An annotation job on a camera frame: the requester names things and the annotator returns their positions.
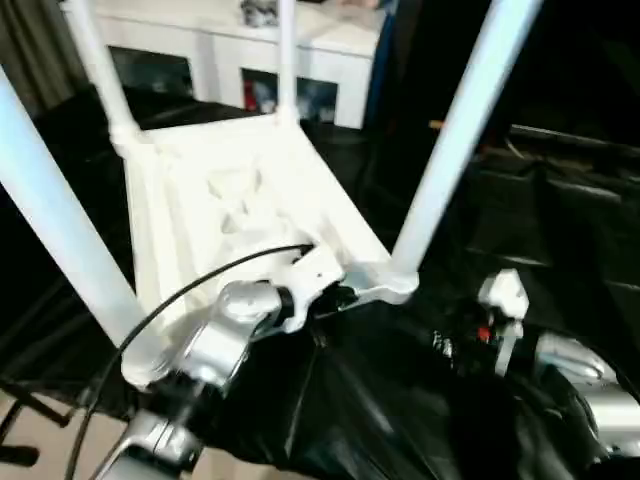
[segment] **black tarp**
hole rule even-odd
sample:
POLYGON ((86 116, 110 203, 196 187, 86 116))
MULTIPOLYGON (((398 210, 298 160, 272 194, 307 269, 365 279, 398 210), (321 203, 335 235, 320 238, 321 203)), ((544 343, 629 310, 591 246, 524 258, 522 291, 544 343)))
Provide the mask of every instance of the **black tarp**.
MULTIPOLYGON (((144 128, 244 115, 128 95, 144 128)), ((64 104, 38 128, 132 279, 123 168, 95 94, 64 104)), ((306 131, 390 247, 408 204, 368 171, 380 140, 327 126, 306 131)), ((562 445, 578 445, 582 434, 545 417, 544 394, 515 378, 462 381, 430 353, 429 339, 458 321, 459 306, 487 275, 515 266, 531 301, 527 323, 583 340, 640 386, 638 193, 629 179, 545 162, 472 163, 412 301, 311 321, 299 334, 258 344, 210 444, 318 478, 519 478, 516 469, 571 478, 584 458, 562 445)), ((3 375, 73 402, 113 347, 6 194, 3 207, 3 375)), ((126 418, 138 400, 116 373, 101 410, 126 418)))

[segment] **black cable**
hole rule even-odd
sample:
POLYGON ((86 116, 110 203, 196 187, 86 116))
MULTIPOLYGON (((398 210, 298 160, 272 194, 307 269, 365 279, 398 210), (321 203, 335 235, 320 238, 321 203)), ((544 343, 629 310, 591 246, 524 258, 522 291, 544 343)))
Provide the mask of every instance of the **black cable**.
POLYGON ((265 255, 272 255, 274 253, 287 252, 289 250, 300 250, 304 254, 306 253, 306 251, 308 251, 311 248, 313 248, 313 246, 308 244, 288 245, 285 247, 270 248, 267 250, 263 250, 261 252, 247 255, 246 257, 242 257, 231 263, 223 265, 222 267, 217 268, 212 272, 209 272, 203 275, 202 277, 194 280, 193 282, 189 283, 188 285, 182 287, 180 290, 178 290, 176 293, 174 293, 169 298, 167 298, 164 302, 158 305, 155 308, 155 310, 153 310, 138 325, 136 325, 135 328, 131 330, 129 335, 127 335, 127 337, 123 340, 122 344, 118 347, 113 357, 111 357, 111 359, 107 363, 104 371, 99 376, 99 380, 97 381, 97 386, 95 390, 92 392, 91 403, 89 405, 89 408, 87 408, 87 411, 82 420, 82 424, 78 429, 78 433, 76 434, 76 439, 73 443, 73 448, 69 456, 69 461, 67 463, 67 470, 64 476, 65 480, 73 480, 73 477, 76 471, 76 466, 78 464, 78 458, 80 457, 80 450, 82 449, 82 443, 84 442, 84 438, 89 428, 89 422, 91 421, 91 417, 93 416, 96 409, 98 408, 98 403, 100 402, 100 395, 104 390, 104 387, 107 383, 109 375, 111 374, 111 371, 113 370, 115 365, 118 363, 118 360, 120 359, 120 357, 122 356, 122 353, 126 350, 126 348, 131 344, 131 342, 133 342, 133 340, 135 340, 135 338, 140 334, 140 332, 142 332, 142 330, 144 330, 153 321, 154 318, 156 318, 160 313, 162 313, 162 311, 165 308, 167 308, 169 305, 171 305, 173 302, 175 302, 178 298, 180 298, 185 293, 189 292, 190 290, 193 290, 194 288, 203 284, 207 280, 213 277, 216 277, 221 273, 224 273, 227 270, 230 270, 231 268, 237 267, 242 263, 248 262, 258 257, 263 257, 265 255))

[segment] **white cabinet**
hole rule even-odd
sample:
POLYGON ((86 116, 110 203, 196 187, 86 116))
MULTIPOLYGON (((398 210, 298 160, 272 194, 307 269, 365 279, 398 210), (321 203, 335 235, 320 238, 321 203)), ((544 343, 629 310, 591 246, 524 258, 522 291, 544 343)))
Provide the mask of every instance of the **white cabinet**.
MULTIPOLYGON (((237 0, 96 0, 95 9, 110 47, 184 59, 198 100, 246 107, 243 71, 277 73, 277 28, 245 26, 237 0)), ((337 85, 337 125, 362 126, 383 21, 382 11, 333 0, 297 4, 297 73, 337 85)))

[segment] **white tube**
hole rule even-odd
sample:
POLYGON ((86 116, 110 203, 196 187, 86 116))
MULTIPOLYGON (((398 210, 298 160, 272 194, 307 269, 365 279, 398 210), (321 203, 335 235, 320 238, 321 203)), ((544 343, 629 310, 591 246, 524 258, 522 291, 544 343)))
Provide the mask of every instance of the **white tube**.
MULTIPOLYGON (((144 317, 142 307, 2 70, 0 115, 0 182, 100 326, 119 345, 144 317)), ((162 363, 163 352, 161 338, 149 328, 127 349, 123 365, 131 367, 132 375, 151 374, 162 363)))
POLYGON ((80 50, 85 69, 98 90, 111 133, 135 132, 139 130, 138 125, 129 110, 111 53, 100 37, 98 21, 89 1, 70 0, 75 44, 80 50))
POLYGON ((297 121, 296 108, 296 2, 278 0, 280 25, 280 68, 278 70, 278 115, 297 121))
POLYGON ((413 198, 392 261, 420 267, 542 0, 493 0, 413 198))

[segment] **white plastic frame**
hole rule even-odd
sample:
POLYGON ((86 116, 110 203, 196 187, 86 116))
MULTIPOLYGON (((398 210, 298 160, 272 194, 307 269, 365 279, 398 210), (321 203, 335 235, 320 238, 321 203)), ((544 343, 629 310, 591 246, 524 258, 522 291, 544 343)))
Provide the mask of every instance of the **white plastic frame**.
MULTIPOLYGON (((416 270, 541 1, 492 3, 394 249, 393 263, 297 124, 294 0, 279 3, 281 103, 275 115, 149 132, 140 131, 133 120, 88 0, 72 0, 76 43, 100 94, 112 143, 125 162, 136 289, 143 309, 137 306, 37 132, 25 121, 26 113, 20 111, 4 75, 0 106, 5 122, 13 125, 15 121, 17 130, 5 130, 4 125, 0 129, 0 140, 5 140, 0 142, 0 180, 116 345, 123 332, 140 320, 143 310, 228 260, 224 248, 216 245, 220 222, 213 219, 221 210, 219 202, 212 202, 211 182, 218 182, 219 187, 219 179, 226 178, 225 169, 237 170, 238 164, 250 175, 255 173, 261 186, 268 186, 268 195, 261 197, 268 200, 264 216, 273 218, 274 225, 279 217, 286 217, 280 223, 293 228, 274 233, 269 225, 263 226, 258 232, 268 235, 234 244, 227 256, 311 240, 330 247, 346 270, 355 266, 367 277, 364 283, 374 287, 371 291, 389 279, 391 272, 391 278, 400 279, 410 292, 417 287, 416 270), (28 166, 17 163, 24 160, 25 149, 32 160, 28 166), (25 168, 40 170, 34 175, 22 172, 25 168), (80 267, 87 262, 99 268, 80 267), (404 277, 394 275, 393 265, 406 272, 404 277)), ((229 195, 237 200, 233 193, 229 195)), ((283 254, 254 262, 232 276, 268 277, 289 258, 283 254)), ((123 364, 130 382, 144 385, 153 380, 172 324, 187 311, 211 303, 217 290, 216 285, 203 287, 177 302, 163 321, 131 345, 123 364)))

